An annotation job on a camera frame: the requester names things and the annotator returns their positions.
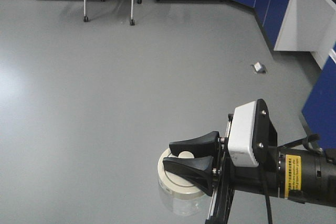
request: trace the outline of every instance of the black cable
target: black cable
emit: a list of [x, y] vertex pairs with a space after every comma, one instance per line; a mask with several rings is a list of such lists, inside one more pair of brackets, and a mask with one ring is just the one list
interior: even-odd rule
[[293, 142], [290, 142], [290, 143], [287, 143], [287, 144], [284, 144], [284, 145], [280, 145], [280, 146], [278, 146], [278, 148], [293, 148], [293, 147], [296, 147], [296, 146], [299, 146], [299, 145], [303, 145], [307, 150], [314, 152], [316, 150], [311, 149], [309, 147], [309, 143], [317, 141], [319, 139], [320, 139], [320, 136], [318, 134], [312, 134], [312, 135], [309, 135], [305, 138], [295, 140]]
[[273, 224], [271, 201], [269, 200], [266, 175], [265, 175], [265, 171], [264, 171], [264, 168], [262, 167], [262, 165], [260, 165], [259, 168], [260, 168], [260, 175], [261, 175], [261, 183], [263, 184], [262, 188], [264, 189], [264, 195], [265, 195], [265, 200], [266, 200], [268, 224]]
[[317, 149], [314, 149], [314, 148], [310, 148], [310, 146], [309, 146], [310, 142], [317, 141], [319, 139], [320, 139], [320, 136], [318, 134], [312, 134], [312, 135], [307, 136], [306, 138], [304, 138], [302, 140], [302, 145], [304, 146], [304, 148], [306, 150], [321, 155], [322, 152], [320, 150], [317, 150]]

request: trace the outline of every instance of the gray floor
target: gray floor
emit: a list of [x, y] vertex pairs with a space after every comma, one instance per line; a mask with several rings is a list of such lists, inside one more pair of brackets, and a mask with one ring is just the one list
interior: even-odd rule
[[[204, 223], [170, 212], [156, 165], [170, 141], [264, 98], [279, 143], [305, 136], [319, 68], [270, 52], [249, 10], [218, 0], [0, 0], [0, 223]], [[268, 74], [254, 74], [261, 61]], [[266, 223], [237, 192], [229, 223]], [[274, 223], [335, 223], [333, 208], [271, 199]]]

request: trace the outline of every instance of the small white object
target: small white object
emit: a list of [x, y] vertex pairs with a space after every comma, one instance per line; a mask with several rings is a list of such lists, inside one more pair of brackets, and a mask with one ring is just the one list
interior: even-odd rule
[[235, 109], [228, 141], [231, 160], [238, 167], [257, 167], [252, 138], [257, 102], [250, 102]]
[[[166, 149], [157, 164], [157, 171], [159, 174], [159, 184], [162, 189], [173, 196], [173, 198], [181, 199], [181, 200], [192, 200], [196, 199], [202, 195], [202, 192], [198, 187], [194, 186], [188, 180], [181, 178], [173, 173], [167, 172], [163, 167], [163, 158], [165, 157], [175, 157], [170, 149]], [[182, 152], [179, 155], [180, 158], [193, 158], [194, 155], [190, 152]]]
[[263, 64], [261, 64], [259, 61], [257, 63], [255, 63], [253, 65], [253, 67], [254, 67], [254, 70], [257, 73], [265, 73], [266, 72], [265, 66]]

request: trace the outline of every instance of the screw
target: screw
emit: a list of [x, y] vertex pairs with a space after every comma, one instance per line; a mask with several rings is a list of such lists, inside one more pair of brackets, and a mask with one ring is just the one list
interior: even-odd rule
[[221, 144], [224, 144], [224, 143], [225, 143], [225, 137], [222, 137], [222, 136], [221, 136], [218, 140], [220, 141]]
[[221, 171], [220, 169], [213, 168], [213, 169], [212, 169], [212, 174], [215, 175], [215, 176], [217, 176], [217, 175], [220, 174], [220, 171]]

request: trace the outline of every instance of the yellow warning label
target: yellow warning label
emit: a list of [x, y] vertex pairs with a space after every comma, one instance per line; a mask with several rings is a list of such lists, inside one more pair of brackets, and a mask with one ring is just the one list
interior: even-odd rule
[[301, 157], [286, 155], [285, 198], [289, 190], [301, 190]]

